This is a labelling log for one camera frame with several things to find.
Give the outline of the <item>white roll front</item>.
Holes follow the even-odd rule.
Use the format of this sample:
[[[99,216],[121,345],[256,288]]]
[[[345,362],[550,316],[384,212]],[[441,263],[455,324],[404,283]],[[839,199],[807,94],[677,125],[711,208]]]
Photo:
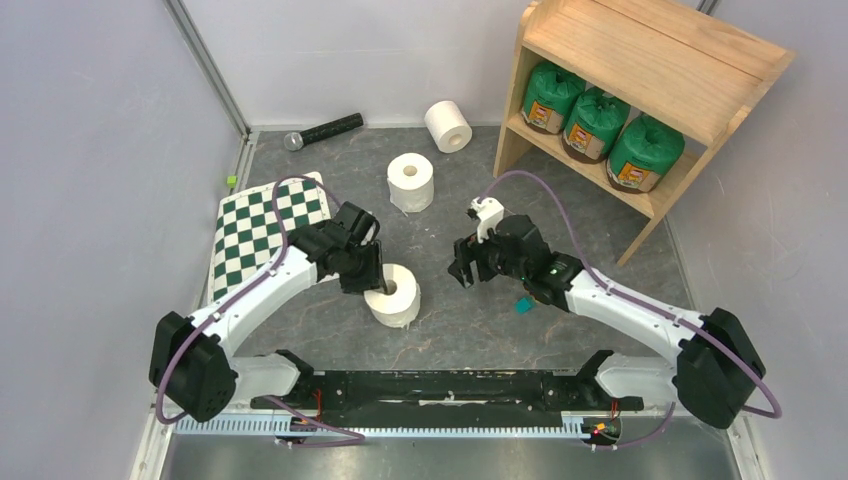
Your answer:
[[[421,292],[413,272],[403,265],[383,265],[388,293],[369,290],[364,300],[378,322],[390,328],[404,328],[414,321],[420,310]]]

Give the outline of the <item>white roll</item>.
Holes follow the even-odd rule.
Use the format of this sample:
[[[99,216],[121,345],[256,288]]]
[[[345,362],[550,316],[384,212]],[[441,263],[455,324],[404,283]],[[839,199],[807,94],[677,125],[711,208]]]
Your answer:
[[[433,166],[418,153],[395,157],[387,167],[390,202],[404,213],[425,210],[434,198]]]
[[[443,100],[429,107],[424,122],[438,150],[455,153],[465,148],[472,139],[472,129],[458,105]]]
[[[413,272],[403,265],[383,265],[388,293],[369,290],[364,300],[378,322],[390,328],[404,328],[414,321],[420,310],[421,292]]]

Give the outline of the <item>brown-topped green paper roll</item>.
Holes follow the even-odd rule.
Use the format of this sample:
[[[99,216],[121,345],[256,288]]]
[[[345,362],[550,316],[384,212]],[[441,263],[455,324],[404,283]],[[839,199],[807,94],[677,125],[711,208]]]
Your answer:
[[[622,131],[606,160],[613,188],[628,193],[652,191],[682,156],[682,133],[645,113]]]

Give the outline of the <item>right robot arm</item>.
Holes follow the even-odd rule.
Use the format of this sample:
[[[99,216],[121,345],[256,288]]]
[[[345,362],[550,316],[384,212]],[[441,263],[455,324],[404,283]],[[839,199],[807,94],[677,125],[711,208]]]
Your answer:
[[[615,397],[671,394],[702,422],[726,429],[765,376],[765,366],[733,313],[709,314],[658,302],[612,282],[580,259],[553,251],[526,215],[510,215],[487,233],[453,244],[451,276],[468,288],[496,276],[519,281],[538,302],[599,321],[648,346],[670,365],[664,386],[636,384],[635,363],[610,355],[577,382],[580,400],[602,408]]]

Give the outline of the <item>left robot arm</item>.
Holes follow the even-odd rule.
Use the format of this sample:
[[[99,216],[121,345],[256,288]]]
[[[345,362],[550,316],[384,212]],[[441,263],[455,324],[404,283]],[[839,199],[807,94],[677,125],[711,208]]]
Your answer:
[[[271,259],[221,299],[189,316],[163,316],[149,368],[157,419],[206,422],[233,402],[264,396],[306,405],[314,381],[292,355],[237,351],[286,302],[326,277],[337,277],[345,294],[386,289],[379,231],[375,216],[345,202],[332,218],[284,233]]]

